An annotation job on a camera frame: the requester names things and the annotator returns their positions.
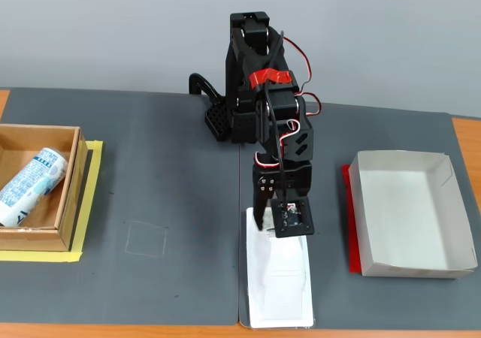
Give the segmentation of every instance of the red wire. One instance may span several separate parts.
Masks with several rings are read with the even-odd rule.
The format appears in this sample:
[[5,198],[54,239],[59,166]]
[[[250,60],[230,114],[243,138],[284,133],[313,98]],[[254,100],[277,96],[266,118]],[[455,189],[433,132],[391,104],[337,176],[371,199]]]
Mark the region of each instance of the red wire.
[[316,99],[317,101],[317,111],[315,113],[306,113],[306,116],[315,116],[315,115],[319,115],[321,113],[321,110],[322,110],[322,105],[321,105],[321,101],[317,98],[316,94],[312,93],[312,92],[303,92],[302,95],[309,95],[309,96],[312,96],[314,99]]
[[310,69],[310,63],[309,63],[309,59],[307,58],[307,55],[304,54],[304,51],[302,51],[302,49],[300,47],[298,47],[296,45],[296,43],[294,41],[292,41],[291,39],[288,39],[286,37],[284,37],[284,40],[287,41],[288,43],[290,43],[303,57],[304,57],[304,61],[306,62],[306,65],[307,65],[307,73],[308,73],[308,79],[306,82],[304,82],[301,86],[301,91],[300,92],[296,92],[295,93],[295,96],[302,96],[302,95],[309,95],[309,96],[312,96],[314,99],[316,99],[317,101],[317,111],[315,113],[306,113],[306,116],[315,116],[315,115],[319,115],[319,113],[321,112],[321,109],[322,109],[322,105],[321,105],[321,101],[317,98],[317,96],[315,94],[313,94],[312,92],[304,92],[304,85],[306,85],[307,83],[310,82],[310,79],[312,78],[313,76],[313,72],[312,70]]
[[300,47],[298,47],[296,45],[296,43],[294,41],[292,41],[291,39],[289,38],[286,38],[284,37],[284,41],[287,41],[288,43],[290,43],[303,57],[304,57],[304,61],[306,62],[306,65],[307,65],[307,81],[305,81],[302,86],[301,86],[301,91],[299,93],[297,93],[297,95],[302,95],[302,90],[304,89],[304,85],[306,85],[307,83],[310,82],[310,79],[313,77],[313,72],[312,70],[310,69],[310,63],[309,63],[309,59],[307,58],[307,55],[304,54],[304,51],[302,51],[302,49]]
[[[283,148],[283,139],[287,138],[287,137],[290,137],[291,135],[294,135],[294,134],[297,134],[299,132],[299,129],[301,127],[301,123],[296,120],[296,119],[289,119],[289,121],[293,121],[295,122],[295,124],[297,125],[297,127],[295,128],[294,131],[289,131],[285,134],[282,134],[281,137],[279,138],[279,141],[280,141],[280,147],[281,149]],[[254,160],[256,161],[256,164],[259,166],[259,167],[278,167],[279,166],[279,163],[272,163],[272,164],[265,164],[265,163],[261,163],[259,161],[259,158],[257,157],[257,153],[254,155]]]

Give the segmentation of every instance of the wooden table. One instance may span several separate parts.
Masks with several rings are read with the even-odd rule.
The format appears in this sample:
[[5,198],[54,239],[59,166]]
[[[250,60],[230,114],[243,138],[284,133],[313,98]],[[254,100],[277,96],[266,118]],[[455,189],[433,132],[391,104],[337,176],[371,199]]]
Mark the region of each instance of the wooden table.
[[[8,99],[8,91],[0,91],[0,116]],[[478,206],[481,207],[481,121],[453,119],[467,172]],[[251,330],[239,323],[231,327],[169,327],[141,325],[73,325],[73,324],[0,324],[0,337],[291,337],[322,338],[376,337],[481,337],[477,331],[385,331],[385,330]]]

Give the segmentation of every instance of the red tape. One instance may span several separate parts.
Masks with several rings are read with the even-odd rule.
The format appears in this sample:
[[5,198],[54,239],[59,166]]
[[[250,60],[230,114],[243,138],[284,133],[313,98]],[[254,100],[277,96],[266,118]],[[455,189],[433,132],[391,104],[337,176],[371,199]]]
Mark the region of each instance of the red tape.
[[273,68],[256,71],[250,75],[249,79],[252,88],[255,88],[259,84],[264,84],[267,79],[273,83],[279,84],[287,84],[292,82],[291,74],[288,71],[278,71]]
[[362,273],[359,256],[358,232],[355,228],[354,204],[352,202],[349,165],[343,165],[343,177],[347,192],[347,239],[349,241],[349,272]]

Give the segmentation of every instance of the yellow tape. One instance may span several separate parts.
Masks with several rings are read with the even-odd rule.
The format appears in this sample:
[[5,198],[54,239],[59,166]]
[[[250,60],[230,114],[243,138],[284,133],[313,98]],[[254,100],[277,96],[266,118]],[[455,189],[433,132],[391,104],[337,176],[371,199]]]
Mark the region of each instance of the yellow tape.
[[78,213],[77,227],[75,228],[74,241],[70,252],[27,252],[14,250],[0,250],[0,261],[48,261],[72,262],[79,261],[82,255],[83,241],[89,223],[90,210],[92,209],[93,195],[97,185],[100,160],[102,157],[102,141],[87,141],[87,149],[92,150],[89,173],[83,191],[82,205]]

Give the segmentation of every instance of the white box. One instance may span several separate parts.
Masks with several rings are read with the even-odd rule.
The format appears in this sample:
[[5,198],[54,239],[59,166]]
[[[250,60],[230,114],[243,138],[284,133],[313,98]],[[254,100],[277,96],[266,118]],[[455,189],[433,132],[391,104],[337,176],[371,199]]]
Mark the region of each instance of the white box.
[[477,267],[449,156],[358,152],[349,178],[363,276],[459,278]]

